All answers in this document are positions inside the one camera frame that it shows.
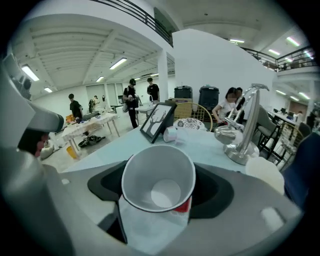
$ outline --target white paper cup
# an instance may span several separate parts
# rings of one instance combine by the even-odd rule
[[[191,196],[196,184],[195,165],[170,145],[148,147],[127,162],[122,194],[132,206],[152,213],[171,211]]]

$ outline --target faucet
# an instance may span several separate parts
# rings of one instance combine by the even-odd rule
[[[245,90],[241,97],[236,102],[235,108],[230,111],[228,117],[224,119],[228,123],[226,126],[218,127],[214,136],[218,141],[224,144],[223,151],[224,153],[233,161],[240,165],[245,165],[250,158],[256,158],[259,156],[258,147],[251,141],[255,132],[256,123],[259,115],[259,107],[260,107],[260,89],[269,88],[260,83],[253,83],[250,88]],[[234,120],[232,120],[232,114],[234,110],[237,108],[239,102],[243,99],[246,94],[249,94],[247,100],[242,105],[241,109],[238,111]],[[243,132],[243,140],[240,143],[233,143],[236,138],[237,129],[242,129],[243,125],[237,123],[237,120],[240,117],[241,112],[245,109],[248,102],[252,99],[252,105],[250,109],[249,118],[246,122],[245,129]]]

